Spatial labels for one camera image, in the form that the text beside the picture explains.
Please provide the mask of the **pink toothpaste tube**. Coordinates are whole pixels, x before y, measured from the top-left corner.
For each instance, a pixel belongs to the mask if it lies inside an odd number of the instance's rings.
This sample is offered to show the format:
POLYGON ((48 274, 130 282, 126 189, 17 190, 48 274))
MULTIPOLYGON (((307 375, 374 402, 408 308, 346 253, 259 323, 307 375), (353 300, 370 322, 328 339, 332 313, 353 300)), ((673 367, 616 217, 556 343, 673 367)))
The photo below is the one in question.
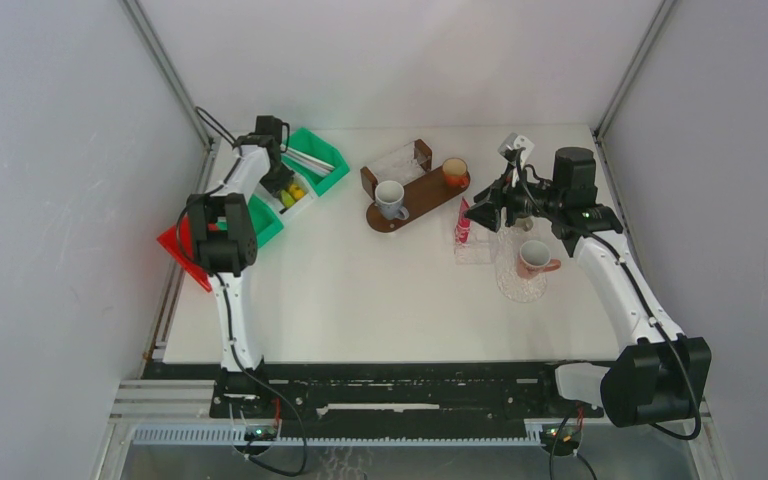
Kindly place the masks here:
POLYGON ((462 197, 460 199, 458 217, 455 227, 454 239, 457 244, 465 244, 469 239, 471 221, 465 216, 469 209, 468 201, 462 197))

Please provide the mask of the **brown ceramic cup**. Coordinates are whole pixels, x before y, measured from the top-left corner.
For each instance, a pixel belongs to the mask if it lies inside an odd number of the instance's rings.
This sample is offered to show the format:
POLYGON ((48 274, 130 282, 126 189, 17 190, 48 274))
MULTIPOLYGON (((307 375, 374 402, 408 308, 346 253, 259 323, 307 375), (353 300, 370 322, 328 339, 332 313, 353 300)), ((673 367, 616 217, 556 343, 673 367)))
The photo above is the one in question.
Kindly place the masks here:
POLYGON ((467 163, 461 158, 448 158, 441 165, 445 184, 450 188, 465 189, 470 184, 467 163))

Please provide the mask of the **pink printed white mug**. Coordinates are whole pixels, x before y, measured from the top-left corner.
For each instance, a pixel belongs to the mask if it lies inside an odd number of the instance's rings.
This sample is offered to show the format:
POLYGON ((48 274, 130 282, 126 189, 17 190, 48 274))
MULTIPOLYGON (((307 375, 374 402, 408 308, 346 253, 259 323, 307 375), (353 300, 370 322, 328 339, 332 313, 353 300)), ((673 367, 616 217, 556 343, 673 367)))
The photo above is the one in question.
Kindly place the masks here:
POLYGON ((540 240, 527 240, 518 249, 515 271, 519 278, 530 280, 561 267, 559 259, 552 257, 548 245, 540 240))

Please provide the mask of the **green toothpaste tube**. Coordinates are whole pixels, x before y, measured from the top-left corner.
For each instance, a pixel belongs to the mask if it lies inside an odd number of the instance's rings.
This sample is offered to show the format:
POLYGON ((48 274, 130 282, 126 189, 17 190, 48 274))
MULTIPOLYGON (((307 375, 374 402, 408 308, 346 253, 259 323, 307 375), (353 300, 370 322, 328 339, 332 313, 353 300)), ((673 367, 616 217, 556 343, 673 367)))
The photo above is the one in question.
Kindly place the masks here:
POLYGON ((279 192, 279 198, 282 205, 287 209, 291 208, 296 203, 294 197, 287 190, 281 190, 279 192))

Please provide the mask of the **clear acrylic organizer rack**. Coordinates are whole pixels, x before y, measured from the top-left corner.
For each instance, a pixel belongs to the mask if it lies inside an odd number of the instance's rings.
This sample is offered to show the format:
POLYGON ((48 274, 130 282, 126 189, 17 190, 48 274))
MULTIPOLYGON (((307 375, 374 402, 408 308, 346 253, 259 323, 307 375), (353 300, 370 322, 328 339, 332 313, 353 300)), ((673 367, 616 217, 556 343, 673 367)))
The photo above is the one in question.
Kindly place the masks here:
POLYGON ((402 185, 424 176, 431 171, 433 151, 422 139, 407 144, 368 162, 360 169, 364 192, 374 199, 377 185, 393 180, 402 185))

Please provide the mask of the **grey handled white mug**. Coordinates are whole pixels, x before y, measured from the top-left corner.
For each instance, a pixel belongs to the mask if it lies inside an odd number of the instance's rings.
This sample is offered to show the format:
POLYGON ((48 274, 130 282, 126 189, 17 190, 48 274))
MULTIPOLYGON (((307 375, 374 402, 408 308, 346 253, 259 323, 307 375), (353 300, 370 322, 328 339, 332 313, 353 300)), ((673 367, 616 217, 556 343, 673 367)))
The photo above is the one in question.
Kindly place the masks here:
POLYGON ((409 211, 404 206, 404 186, 394 180, 380 182, 374 190, 375 205, 386 220, 407 220, 409 211))

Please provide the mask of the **grey cup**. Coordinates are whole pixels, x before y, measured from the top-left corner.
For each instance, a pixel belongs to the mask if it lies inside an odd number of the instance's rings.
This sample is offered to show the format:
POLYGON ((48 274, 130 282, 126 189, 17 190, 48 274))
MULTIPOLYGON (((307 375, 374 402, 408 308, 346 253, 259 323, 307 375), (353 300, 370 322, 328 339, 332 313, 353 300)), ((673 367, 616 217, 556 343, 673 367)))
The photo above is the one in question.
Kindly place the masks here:
POLYGON ((530 232, 534 229, 534 220, 532 218, 518 219, 515 222, 514 227, 524 232, 530 232))

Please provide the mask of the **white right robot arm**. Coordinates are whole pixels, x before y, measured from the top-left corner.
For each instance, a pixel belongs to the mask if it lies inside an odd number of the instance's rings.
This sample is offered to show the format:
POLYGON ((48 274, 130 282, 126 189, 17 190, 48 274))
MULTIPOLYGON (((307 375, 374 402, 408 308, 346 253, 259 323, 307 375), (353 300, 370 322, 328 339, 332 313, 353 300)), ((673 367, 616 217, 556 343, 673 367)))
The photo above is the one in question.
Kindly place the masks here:
POLYGON ((551 178, 527 178, 529 152, 504 146, 504 173, 474 198, 467 219, 497 232, 521 218, 543 218, 584 271, 621 348, 608 367, 566 363, 539 388, 552 416, 577 401, 601 408, 618 428, 649 425, 679 440, 697 438, 700 404, 712 360, 707 342, 689 337, 663 310, 630 253, 614 210, 598 202, 591 150, 556 151, 551 178))

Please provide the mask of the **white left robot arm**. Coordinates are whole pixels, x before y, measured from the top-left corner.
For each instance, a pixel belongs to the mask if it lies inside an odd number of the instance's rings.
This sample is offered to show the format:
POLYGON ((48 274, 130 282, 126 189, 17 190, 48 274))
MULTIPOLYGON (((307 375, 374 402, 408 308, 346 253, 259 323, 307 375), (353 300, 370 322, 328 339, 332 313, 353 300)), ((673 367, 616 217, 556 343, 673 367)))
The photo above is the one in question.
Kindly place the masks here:
POLYGON ((261 115, 254 130, 230 142, 234 163, 213 189, 187 200, 192 262, 208 277, 219 313, 222 338, 221 367, 229 372, 254 374, 263 361, 251 316, 251 268, 258 256, 258 241, 249 203, 258 186, 278 196, 294 173, 282 162, 289 125, 261 115))

